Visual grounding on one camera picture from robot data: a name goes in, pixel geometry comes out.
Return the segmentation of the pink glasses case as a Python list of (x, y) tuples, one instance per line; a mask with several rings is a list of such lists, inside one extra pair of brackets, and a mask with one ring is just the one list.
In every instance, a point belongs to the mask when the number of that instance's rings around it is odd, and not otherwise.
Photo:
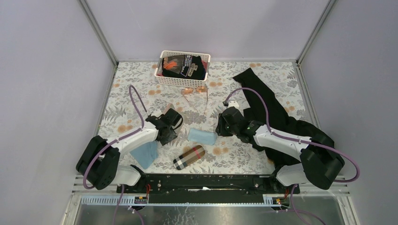
[(164, 109), (156, 109), (155, 111), (153, 111), (153, 115), (156, 117), (161, 116), (162, 114), (165, 114), (169, 109), (175, 109), (174, 105), (172, 103), (167, 104), (167, 106)]

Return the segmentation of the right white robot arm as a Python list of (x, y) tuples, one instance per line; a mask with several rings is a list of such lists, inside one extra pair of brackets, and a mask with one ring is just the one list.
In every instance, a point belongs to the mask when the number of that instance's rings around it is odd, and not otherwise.
[(219, 114), (216, 133), (219, 136), (234, 135), (243, 143), (276, 150), (298, 161), (276, 169), (269, 180), (269, 187), (275, 193), (301, 183), (327, 190), (345, 165), (342, 156), (319, 146), (325, 143), (324, 137), (299, 136), (274, 129), (263, 122), (248, 120), (234, 106)]

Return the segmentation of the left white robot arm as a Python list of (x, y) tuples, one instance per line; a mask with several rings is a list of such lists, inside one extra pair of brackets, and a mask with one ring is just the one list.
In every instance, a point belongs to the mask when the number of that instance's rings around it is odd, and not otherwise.
[(150, 142), (165, 145), (177, 137), (175, 128), (181, 126), (183, 117), (170, 108), (165, 114), (149, 115), (137, 130), (112, 139), (99, 135), (93, 137), (76, 165), (83, 176), (86, 189), (103, 190), (111, 184), (127, 185), (139, 193), (145, 188), (144, 174), (136, 166), (119, 165), (119, 159)]

